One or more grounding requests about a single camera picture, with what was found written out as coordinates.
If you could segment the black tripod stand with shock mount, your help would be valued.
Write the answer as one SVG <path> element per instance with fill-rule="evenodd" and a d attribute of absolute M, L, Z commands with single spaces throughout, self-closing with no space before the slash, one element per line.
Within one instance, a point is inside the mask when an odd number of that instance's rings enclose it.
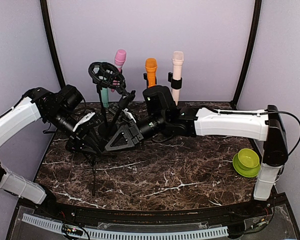
<path fill-rule="evenodd" d="M 95 61 L 88 67 L 88 74 L 95 84 L 96 92 L 100 100 L 100 112 L 90 112 L 84 116 L 82 124 L 78 125 L 77 131 L 82 136 L 82 143 L 90 148 L 82 153 L 85 157 L 91 155 L 90 163 L 93 172 L 92 195 L 96 195 L 96 174 L 98 158 L 101 158 L 105 147 L 110 138 L 112 138 L 118 130 L 117 121 L 123 110 L 135 98 L 135 91 L 128 92 L 126 90 L 126 80 L 115 65 L 104 62 Z M 120 95 L 118 103 L 105 103 L 102 90 L 114 90 Z"/>

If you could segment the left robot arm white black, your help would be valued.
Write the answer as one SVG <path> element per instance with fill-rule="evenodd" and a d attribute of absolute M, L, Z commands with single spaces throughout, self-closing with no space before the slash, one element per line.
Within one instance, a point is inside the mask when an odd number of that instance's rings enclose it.
<path fill-rule="evenodd" d="M 99 157 L 103 149 L 94 130 L 96 113 L 90 112 L 80 120 L 72 116 L 83 99 L 72 85 L 56 93 L 42 87 L 28 90 L 15 106 L 0 116 L 0 147 L 28 125 L 42 120 L 68 136 L 68 151 Z M 41 210 L 50 218 L 57 218 L 61 213 L 60 206 L 53 201 L 55 196 L 48 189 L 14 173 L 1 162 L 0 189 L 41 205 Z"/>

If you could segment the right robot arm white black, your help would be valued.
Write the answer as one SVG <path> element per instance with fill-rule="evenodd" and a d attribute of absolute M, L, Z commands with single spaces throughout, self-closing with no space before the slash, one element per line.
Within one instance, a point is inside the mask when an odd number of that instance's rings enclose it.
<path fill-rule="evenodd" d="M 120 126 L 105 145 L 107 151 L 135 147 L 158 133 L 168 136 L 231 136 L 263 142 L 263 156 L 253 191 L 253 200 L 245 205 L 245 213 L 256 217 L 279 177 L 280 170 L 292 153 L 281 115 L 275 105 L 259 110 L 223 110 L 208 106 L 178 108 L 167 86 L 156 85 L 143 91 L 147 117 Z"/>

